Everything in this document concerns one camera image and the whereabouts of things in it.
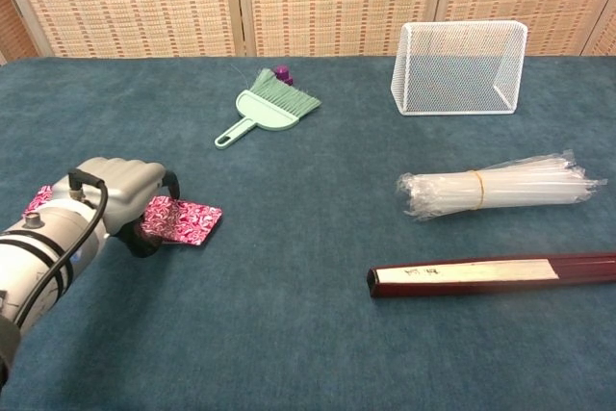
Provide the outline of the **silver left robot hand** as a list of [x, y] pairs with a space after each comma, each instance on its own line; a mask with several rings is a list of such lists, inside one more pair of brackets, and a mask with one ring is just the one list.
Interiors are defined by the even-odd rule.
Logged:
[[122, 158], [94, 157], [77, 168], [103, 180], [107, 187], [108, 202], [102, 217], [107, 232], [125, 243], [134, 256], [153, 255], [163, 239], [141, 228], [145, 209], [161, 188], [168, 188], [171, 198], [180, 198], [176, 174], [158, 163]]

